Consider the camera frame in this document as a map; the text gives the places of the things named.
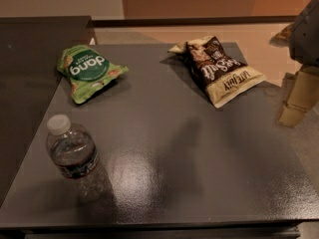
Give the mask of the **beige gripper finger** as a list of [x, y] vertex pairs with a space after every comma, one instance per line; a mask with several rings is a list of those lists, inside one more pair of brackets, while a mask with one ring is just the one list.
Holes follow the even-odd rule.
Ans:
[[283, 102], [278, 121], [285, 126], [295, 127], [319, 101], [319, 68], [303, 65], [288, 82], [288, 96]]
[[270, 44], [279, 47], [287, 47], [289, 45], [290, 36], [292, 34], [294, 24], [291, 23], [275, 34], [270, 39]]

